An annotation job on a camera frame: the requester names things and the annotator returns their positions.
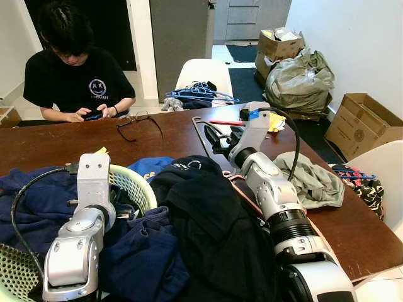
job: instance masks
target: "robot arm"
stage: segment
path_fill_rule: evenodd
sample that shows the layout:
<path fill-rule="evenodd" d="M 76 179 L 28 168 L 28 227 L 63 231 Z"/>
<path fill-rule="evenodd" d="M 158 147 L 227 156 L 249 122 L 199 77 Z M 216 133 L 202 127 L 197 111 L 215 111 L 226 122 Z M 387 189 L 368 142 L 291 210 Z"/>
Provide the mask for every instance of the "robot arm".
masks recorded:
<path fill-rule="evenodd" d="M 80 158 L 78 205 L 46 255 L 44 301 L 81 299 L 98 288 L 98 256 L 103 236 L 116 218 L 109 200 L 109 165 L 107 154 L 84 154 Z"/>
<path fill-rule="evenodd" d="M 216 146 L 214 153 L 224 154 L 231 165 L 240 170 L 255 194 L 275 244 L 283 300 L 354 302 L 356 296 L 351 281 L 312 228 L 294 186 L 259 152 L 269 125 L 268 112 L 259 108 L 267 107 L 265 102 L 246 104 L 240 114 L 246 129 L 242 135 L 233 129 L 236 133 L 227 138 L 228 147 L 223 147 L 210 135 L 212 129 L 207 125 L 208 140 Z"/>

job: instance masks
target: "plastic bag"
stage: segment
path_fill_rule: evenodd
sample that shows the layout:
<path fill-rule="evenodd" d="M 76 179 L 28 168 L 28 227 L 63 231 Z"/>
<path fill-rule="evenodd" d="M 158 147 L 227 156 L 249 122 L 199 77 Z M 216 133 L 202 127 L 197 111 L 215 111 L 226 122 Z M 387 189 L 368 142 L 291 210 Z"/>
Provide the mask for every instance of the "plastic bag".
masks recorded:
<path fill-rule="evenodd" d="M 333 85 L 334 74 L 323 55 L 310 48 L 301 50 L 294 59 L 281 61 L 266 80 L 269 102 L 288 109 L 321 111 Z"/>

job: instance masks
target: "black t-shirt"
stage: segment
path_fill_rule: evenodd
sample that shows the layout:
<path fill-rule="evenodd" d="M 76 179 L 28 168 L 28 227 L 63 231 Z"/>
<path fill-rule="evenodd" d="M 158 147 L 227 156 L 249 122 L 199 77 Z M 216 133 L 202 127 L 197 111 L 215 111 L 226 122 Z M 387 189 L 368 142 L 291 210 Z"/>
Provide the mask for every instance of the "black t-shirt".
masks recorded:
<path fill-rule="evenodd" d="M 84 107 L 111 107 L 123 98 L 134 98 L 133 87 L 116 60 L 106 50 L 92 48 L 81 66 L 65 64 L 50 49 L 32 56 L 25 67 L 24 98 L 35 105 L 61 112 Z"/>

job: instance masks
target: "young man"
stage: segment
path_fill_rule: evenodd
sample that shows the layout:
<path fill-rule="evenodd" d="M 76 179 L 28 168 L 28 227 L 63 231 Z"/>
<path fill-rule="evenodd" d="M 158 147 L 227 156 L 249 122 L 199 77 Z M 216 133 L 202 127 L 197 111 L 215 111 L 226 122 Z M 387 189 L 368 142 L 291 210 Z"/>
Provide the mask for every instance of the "young man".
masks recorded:
<path fill-rule="evenodd" d="M 102 110 L 102 118 L 128 113 L 134 89 L 116 60 L 93 47 L 89 21 L 78 9 L 50 3 L 40 13 L 39 29 L 48 47 L 27 61 L 23 96 L 46 120 L 84 121 L 95 110 Z"/>

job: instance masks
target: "green plastic basket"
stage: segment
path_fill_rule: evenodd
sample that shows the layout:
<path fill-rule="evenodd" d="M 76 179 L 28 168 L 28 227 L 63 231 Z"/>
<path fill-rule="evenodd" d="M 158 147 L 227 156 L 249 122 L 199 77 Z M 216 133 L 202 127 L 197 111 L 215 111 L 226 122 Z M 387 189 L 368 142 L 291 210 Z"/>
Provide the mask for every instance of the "green plastic basket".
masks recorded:
<path fill-rule="evenodd" d="M 157 207 L 156 196 L 149 183 L 136 172 L 110 165 L 109 182 L 125 189 L 142 213 Z M 0 302 L 34 302 L 27 295 L 37 283 L 37 268 L 32 258 L 0 243 Z"/>

